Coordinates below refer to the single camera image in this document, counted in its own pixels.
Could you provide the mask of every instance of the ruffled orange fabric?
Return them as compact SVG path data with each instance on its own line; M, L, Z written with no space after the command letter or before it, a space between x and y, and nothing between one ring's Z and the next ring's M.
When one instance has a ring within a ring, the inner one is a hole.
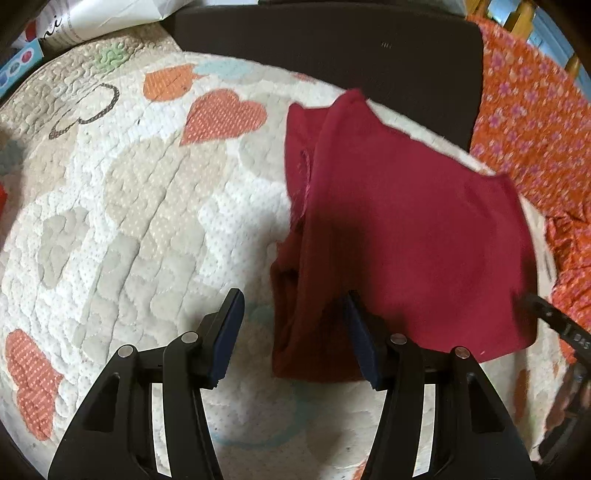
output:
M507 172L546 217L551 301L591 330L591 106L567 73L499 25L482 32L483 90L471 155ZM563 344L572 359L572 350Z

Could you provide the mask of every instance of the metal screw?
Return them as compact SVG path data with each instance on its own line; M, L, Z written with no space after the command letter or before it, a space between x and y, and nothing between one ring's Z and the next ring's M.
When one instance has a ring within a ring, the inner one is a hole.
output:
M402 333L395 333L390 336L390 341L394 345L404 345L407 342L407 339Z
M198 338L199 335L197 335L195 332L185 332L181 337L181 340L183 343L195 343Z
M456 347L456 356L460 358L468 358L470 356L470 350L468 350L465 346L458 346Z
M119 350L117 350L117 355L121 358L126 358L134 353L134 348L131 345L124 345Z

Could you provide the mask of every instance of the white quilt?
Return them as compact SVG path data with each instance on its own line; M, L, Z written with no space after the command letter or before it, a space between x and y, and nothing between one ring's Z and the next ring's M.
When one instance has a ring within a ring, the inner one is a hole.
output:
M326 106L341 92L273 67L184 53L149 25L49 62L0 109L8 193L0 218L0 420L44 475L118 347L166 345L238 287L246 317L228 374L203 391L226 479L359 476L384 394L366 382L271 375L268 272L290 212L287 108ZM385 123L491 174L406 117L372 107ZM555 271L544 219L522 204L547 296ZM565 370L557 336L540 326L533 347L485 369L533 449ZM428 388L417 473L428 467L432 424ZM170 474L158 388L154 441L158 468Z

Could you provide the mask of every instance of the red cloth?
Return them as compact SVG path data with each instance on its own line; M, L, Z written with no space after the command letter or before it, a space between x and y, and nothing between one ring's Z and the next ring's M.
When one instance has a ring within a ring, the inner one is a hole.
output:
M330 108L290 107L285 175L275 375L360 378L339 301L350 289L424 348L463 345L486 361L535 341L535 318L515 305L537 273L508 176L481 176L382 124L358 90Z

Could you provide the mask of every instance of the white plastic bag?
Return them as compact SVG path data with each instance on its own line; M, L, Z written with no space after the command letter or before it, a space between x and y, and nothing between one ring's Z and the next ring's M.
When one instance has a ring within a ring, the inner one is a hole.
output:
M37 36L54 53L121 28L157 22L191 0L51 0L37 17Z

